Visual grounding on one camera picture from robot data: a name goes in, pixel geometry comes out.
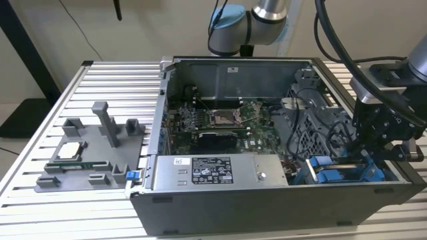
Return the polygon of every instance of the sticker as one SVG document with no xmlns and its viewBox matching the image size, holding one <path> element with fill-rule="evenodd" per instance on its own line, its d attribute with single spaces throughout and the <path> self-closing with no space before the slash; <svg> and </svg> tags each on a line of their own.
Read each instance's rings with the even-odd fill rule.
<svg viewBox="0 0 427 240">
<path fill-rule="evenodd" d="M 176 157 L 174 160 L 174 165 L 190 165 L 190 157 Z"/>
<path fill-rule="evenodd" d="M 227 73 L 238 73 L 239 72 L 239 68 L 238 67 L 228 67 L 227 68 Z"/>
<path fill-rule="evenodd" d="M 230 157 L 194 157 L 191 172 L 194 184 L 234 183 L 234 171 Z"/>
</svg>

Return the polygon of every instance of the metal slats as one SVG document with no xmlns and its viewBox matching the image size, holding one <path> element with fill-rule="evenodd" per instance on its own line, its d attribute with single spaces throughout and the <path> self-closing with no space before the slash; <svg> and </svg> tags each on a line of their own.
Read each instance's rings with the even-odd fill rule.
<svg viewBox="0 0 427 240">
<path fill-rule="evenodd" d="M 332 62 L 326 65 L 355 95 L 346 66 Z M 60 143 L 67 117 L 82 117 L 86 125 L 100 124 L 91 111 L 95 101 L 108 101 L 108 113 L 118 124 L 124 124 L 128 118 L 147 124 L 139 159 L 139 166 L 146 166 L 158 99 L 158 91 L 150 88 L 159 88 L 158 73 L 155 62 L 95 62 L 84 77 L 75 79 L 79 81 L 71 92 L 75 94 L 68 96 L 0 197 L 2 239 L 155 239 L 147 236 L 123 189 L 36 193 L 32 186 Z M 421 143 L 423 151 L 427 150 L 427 140 L 422 139 Z M 427 179 L 427 162 L 413 163 L 413 166 Z M 422 239 L 426 235 L 427 191 L 423 191 L 407 203 L 386 206 L 358 227 L 211 235 L 198 239 L 406 240 Z"/>
</svg>

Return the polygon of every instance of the blue latch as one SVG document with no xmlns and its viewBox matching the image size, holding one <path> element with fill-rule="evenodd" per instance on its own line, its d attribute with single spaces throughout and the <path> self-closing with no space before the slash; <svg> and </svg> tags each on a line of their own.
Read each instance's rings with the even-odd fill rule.
<svg viewBox="0 0 427 240">
<path fill-rule="evenodd" d="M 140 180 L 140 171 L 128 171 L 126 173 L 126 180 L 127 181 L 138 181 L 138 180 Z"/>
</svg>

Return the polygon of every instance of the white wall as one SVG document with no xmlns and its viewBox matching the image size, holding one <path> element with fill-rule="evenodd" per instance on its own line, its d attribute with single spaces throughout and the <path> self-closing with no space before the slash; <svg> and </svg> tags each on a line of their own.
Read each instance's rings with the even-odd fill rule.
<svg viewBox="0 0 427 240">
<path fill-rule="evenodd" d="M 10 1 L 51 74 L 60 87 L 66 87 L 82 62 L 99 58 L 59 0 Z M 230 0 L 230 3 L 244 4 L 250 9 L 256 1 Z M 303 1 L 303 4 L 287 56 L 323 57 L 314 41 L 314 0 L 292 1 Z M 208 55 L 207 28 L 214 0 L 122 0 L 123 21 L 118 21 L 112 0 L 63 2 L 107 61 L 158 61 L 162 56 Z M 427 32 L 427 0 L 327 0 L 326 5 L 354 58 L 406 56 Z M 326 49 L 334 53 L 322 31 L 320 37 Z M 6 48 L 3 42 L 0 39 L 0 48 Z M 275 56 L 276 53 L 276 44 L 255 48 L 256 56 Z M 0 61 L 10 62 L 10 53 L 3 54 Z M 6 64 L 0 67 L 7 69 L 6 78 L 27 74 L 23 64 L 14 66 L 15 70 Z M 0 103 L 12 97 L 40 95 L 28 76 L 19 77 L 23 82 L 10 87 L 12 91 L 0 88 L 0 96 L 4 96 Z M 16 91 L 23 89 L 19 98 Z"/>
<path fill-rule="evenodd" d="M 208 55 L 214 0 L 63 0 L 104 61 L 159 61 L 162 56 Z M 247 9 L 256 0 L 231 0 Z M 63 87 L 83 60 L 99 60 L 58 0 L 11 0 L 47 67 Z M 256 47 L 275 56 L 278 45 Z"/>
<path fill-rule="evenodd" d="M 354 59 L 407 56 L 427 34 L 427 0 L 327 0 L 326 7 Z M 315 1 L 303 0 L 288 56 L 324 59 L 314 39 L 315 13 Z M 327 52 L 336 57 L 320 26 L 319 33 Z"/>
<path fill-rule="evenodd" d="M 0 104 L 16 104 L 27 98 L 44 95 L 0 29 Z"/>
</svg>

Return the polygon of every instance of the black stand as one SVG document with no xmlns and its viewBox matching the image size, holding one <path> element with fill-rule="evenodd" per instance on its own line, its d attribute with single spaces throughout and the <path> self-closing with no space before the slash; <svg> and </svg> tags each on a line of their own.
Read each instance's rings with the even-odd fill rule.
<svg viewBox="0 0 427 240">
<path fill-rule="evenodd" d="M 46 96 L 23 101 L 0 126 L 0 137 L 30 138 L 62 93 L 8 0 L 0 0 L 0 27 Z"/>
</svg>

